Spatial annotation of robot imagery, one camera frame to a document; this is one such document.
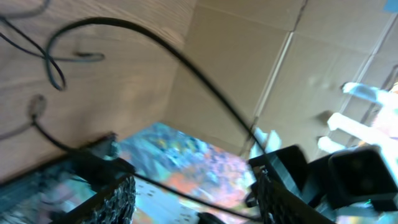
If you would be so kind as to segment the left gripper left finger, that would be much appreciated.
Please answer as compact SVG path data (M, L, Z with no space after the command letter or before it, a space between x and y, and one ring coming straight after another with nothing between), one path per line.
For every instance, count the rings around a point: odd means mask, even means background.
M53 223L118 224L131 223L136 204L136 181L131 174L118 179L96 180L78 177L96 193L79 206L65 212Z

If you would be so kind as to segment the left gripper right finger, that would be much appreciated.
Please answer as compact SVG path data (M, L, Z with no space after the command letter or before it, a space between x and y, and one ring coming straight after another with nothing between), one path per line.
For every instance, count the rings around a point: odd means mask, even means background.
M263 224L334 224L284 186L270 179L267 171L258 174L254 195Z

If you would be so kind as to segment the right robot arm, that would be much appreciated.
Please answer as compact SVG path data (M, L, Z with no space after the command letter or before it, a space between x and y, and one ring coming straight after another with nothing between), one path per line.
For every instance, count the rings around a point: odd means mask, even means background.
M340 215L397 211L397 182L377 146L307 162L293 145L248 164L255 181L245 204L259 209L261 223L334 223Z

